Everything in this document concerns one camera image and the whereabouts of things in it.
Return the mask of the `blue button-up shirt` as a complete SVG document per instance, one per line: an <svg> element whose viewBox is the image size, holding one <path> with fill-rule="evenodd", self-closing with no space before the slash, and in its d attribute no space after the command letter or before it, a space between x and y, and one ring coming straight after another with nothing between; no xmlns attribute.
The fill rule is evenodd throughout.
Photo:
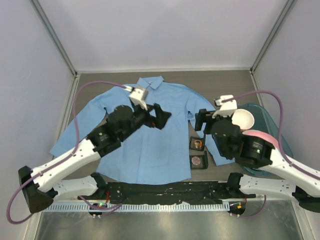
<svg viewBox="0 0 320 240"><path fill-rule="evenodd" d="M190 179L189 127L195 126L199 110L212 111L214 106L194 90L167 83L161 76L140 78L137 86L148 90L148 104L159 104L171 117L161 130L142 126L100 160L97 172L129 184L163 185ZM129 104L128 92L118 86L96 96L67 126L50 153L62 155L75 146L76 136L85 137L116 107Z"/></svg>

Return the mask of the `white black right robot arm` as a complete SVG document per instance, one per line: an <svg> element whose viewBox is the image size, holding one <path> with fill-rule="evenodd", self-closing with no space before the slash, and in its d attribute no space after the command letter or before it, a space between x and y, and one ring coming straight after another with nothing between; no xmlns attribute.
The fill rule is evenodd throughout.
<svg viewBox="0 0 320 240"><path fill-rule="evenodd" d="M297 201L308 211L320 211L320 172L288 157L261 131L241 131L230 116L220 116L216 111L199 110L195 115L195 130L211 134L219 154L246 168L272 173L279 179L256 178L232 172L225 184L232 198L248 195L270 195Z"/></svg>

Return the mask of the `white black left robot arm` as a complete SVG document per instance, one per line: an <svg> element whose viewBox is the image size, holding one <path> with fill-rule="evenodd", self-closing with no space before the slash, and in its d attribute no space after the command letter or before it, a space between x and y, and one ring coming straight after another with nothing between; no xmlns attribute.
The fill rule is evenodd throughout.
<svg viewBox="0 0 320 240"><path fill-rule="evenodd" d="M59 199L100 193L105 182L98 173L79 179L64 178L117 150L142 126L163 129L171 115L157 103L146 109L138 105L120 105L108 115L103 125L95 128L74 148L39 167L20 168L19 183L29 212L41 212Z"/></svg>

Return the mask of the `pink blossom round brooch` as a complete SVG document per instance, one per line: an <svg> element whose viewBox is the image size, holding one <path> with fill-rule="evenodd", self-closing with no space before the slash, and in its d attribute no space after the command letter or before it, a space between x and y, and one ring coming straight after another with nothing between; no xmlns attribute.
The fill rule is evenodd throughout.
<svg viewBox="0 0 320 240"><path fill-rule="evenodd" d="M198 156L193 156L191 158L191 163L194 165L194 166L199 166L201 163L202 163L202 160L200 157Z"/></svg>

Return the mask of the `orange painted round brooch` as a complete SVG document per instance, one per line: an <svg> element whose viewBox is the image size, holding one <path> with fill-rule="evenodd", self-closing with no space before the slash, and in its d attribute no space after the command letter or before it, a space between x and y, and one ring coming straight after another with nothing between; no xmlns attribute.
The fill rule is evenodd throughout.
<svg viewBox="0 0 320 240"><path fill-rule="evenodd" d="M193 147L195 149L202 149L202 146L203 146L203 141L200 140L200 139L196 139L193 141Z"/></svg>

